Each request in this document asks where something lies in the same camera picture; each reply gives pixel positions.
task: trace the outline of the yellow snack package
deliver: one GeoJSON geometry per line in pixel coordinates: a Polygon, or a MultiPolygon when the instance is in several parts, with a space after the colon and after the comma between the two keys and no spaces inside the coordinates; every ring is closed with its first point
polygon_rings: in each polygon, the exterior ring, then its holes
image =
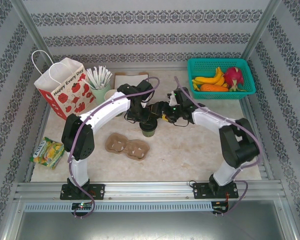
{"type": "Polygon", "coordinates": [[[30,161],[55,169],[64,152],[65,147],[62,143],[44,137],[30,161]]]}

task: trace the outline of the dragon fruit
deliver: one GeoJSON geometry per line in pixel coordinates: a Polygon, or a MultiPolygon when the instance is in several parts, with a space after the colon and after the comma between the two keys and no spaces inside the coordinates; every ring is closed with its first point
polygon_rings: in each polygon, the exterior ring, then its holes
{"type": "Polygon", "coordinates": [[[238,87],[238,84],[244,84],[244,76],[239,68],[228,68],[223,77],[224,81],[230,86],[229,92],[245,91],[244,89],[240,89],[238,87]]]}

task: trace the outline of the bag handle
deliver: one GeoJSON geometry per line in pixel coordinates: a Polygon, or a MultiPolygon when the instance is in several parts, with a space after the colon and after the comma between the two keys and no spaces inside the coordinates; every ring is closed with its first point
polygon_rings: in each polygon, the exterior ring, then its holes
{"type": "Polygon", "coordinates": [[[74,72],[70,69],[70,67],[68,67],[67,65],[65,65],[63,62],[56,62],[56,63],[52,64],[51,67],[49,68],[49,77],[50,77],[53,81],[55,81],[55,82],[57,82],[59,85],[61,85],[61,83],[58,82],[57,80],[53,79],[52,76],[51,76],[51,74],[50,74],[51,68],[52,68],[54,65],[56,65],[56,64],[62,64],[62,65],[64,65],[64,66],[66,66],[72,74],[74,74],[74,72]]]}
{"type": "Polygon", "coordinates": [[[35,64],[35,61],[34,61],[34,54],[35,54],[36,52],[43,52],[43,53],[45,53],[45,54],[48,56],[48,58],[50,59],[51,63],[54,64],[54,62],[52,61],[52,59],[51,59],[51,57],[49,56],[49,54],[48,54],[47,52],[43,51],[43,50],[36,50],[36,51],[34,51],[34,52],[31,54],[31,60],[32,60],[32,63],[33,63],[33,65],[34,65],[34,67],[38,70],[38,72],[39,72],[41,75],[43,75],[43,73],[40,72],[40,70],[38,69],[38,67],[37,67],[37,65],[35,64]]]}

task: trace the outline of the teal basket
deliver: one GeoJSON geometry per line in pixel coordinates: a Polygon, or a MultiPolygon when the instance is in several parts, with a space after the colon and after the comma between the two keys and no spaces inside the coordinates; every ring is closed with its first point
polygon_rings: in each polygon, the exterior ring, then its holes
{"type": "Polygon", "coordinates": [[[242,99],[256,92],[255,82],[251,75],[250,68],[246,60],[242,58],[190,58],[188,60],[188,76],[190,88],[195,99],[242,99]],[[231,67],[241,69],[244,85],[239,84],[239,88],[246,91],[195,91],[192,79],[196,77],[214,77],[217,67],[220,67],[224,73],[231,67]]]}

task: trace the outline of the small green cup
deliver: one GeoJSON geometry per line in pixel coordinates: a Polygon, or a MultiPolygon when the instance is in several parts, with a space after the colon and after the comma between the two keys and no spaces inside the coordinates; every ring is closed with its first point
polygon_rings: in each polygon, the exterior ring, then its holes
{"type": "Polygon", "coordinates": [[[105,94],[111,89],[110,84],[108,84],[105,88],[103,89],[93,89],[90,87],[92,94],[95,96],[96,103],[98,105],[102,104],[105,101],[105,94]]]}
{"type": "Polygon", "coordinates": [[[142,123],[142,122],[139,123],[139,127],[142,130],[143,136],[147,138],[155,135],[157,126],[158,126],[157,120],[148,121],[146,123],[142,123]]]}

